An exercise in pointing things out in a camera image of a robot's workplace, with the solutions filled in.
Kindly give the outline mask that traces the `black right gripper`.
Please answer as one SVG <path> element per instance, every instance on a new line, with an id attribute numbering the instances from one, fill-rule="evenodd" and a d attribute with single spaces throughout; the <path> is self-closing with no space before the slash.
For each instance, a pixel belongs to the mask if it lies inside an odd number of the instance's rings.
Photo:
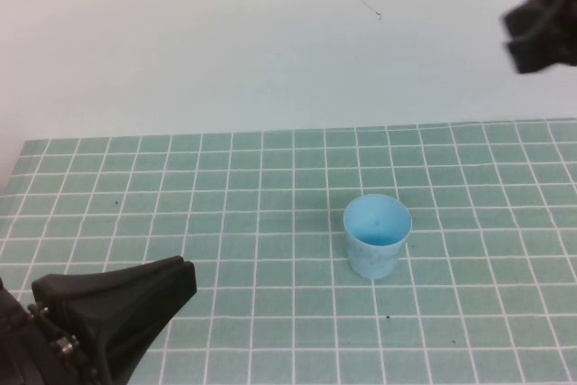
<path id="1" fill-rule="evenodd" d="M 576 66 L 576 0 L 526 0 L 502 16 L 517 73 Z"/>

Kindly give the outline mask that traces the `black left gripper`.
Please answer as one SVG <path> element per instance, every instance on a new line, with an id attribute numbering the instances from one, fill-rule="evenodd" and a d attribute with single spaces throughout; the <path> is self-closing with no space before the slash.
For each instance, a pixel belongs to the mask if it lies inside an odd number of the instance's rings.
<path id="1" fill-rule="evenodd" d="M 125 384 L 160 331 L 197 293 L 195 265 L 173 256 L 120 270 L 48 274 L 27 309 L 1 288 L 3 384 Z M 90 302 L 90 319 L 72 311 Z"/>

